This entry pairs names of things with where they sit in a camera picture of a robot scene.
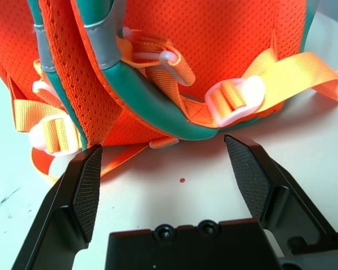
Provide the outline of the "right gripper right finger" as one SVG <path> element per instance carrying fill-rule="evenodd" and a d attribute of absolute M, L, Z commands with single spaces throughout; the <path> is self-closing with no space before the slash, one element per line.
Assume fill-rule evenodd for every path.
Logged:
<path fill-rule="evenodd" d="M 261 145 L 230 134 L 224 141 L 250 214 L 274 235 L 285 255 L 338 250 L 338 232 Z"/>

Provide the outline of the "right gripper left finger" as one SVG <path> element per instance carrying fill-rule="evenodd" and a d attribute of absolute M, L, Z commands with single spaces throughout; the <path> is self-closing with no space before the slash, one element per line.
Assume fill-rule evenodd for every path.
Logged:
<path fill-rule="evenodd" d="M 13 269 L 72 269 L 92 240 L 100 196 L 102 147 L 78 153 L 43 199 Z"/>

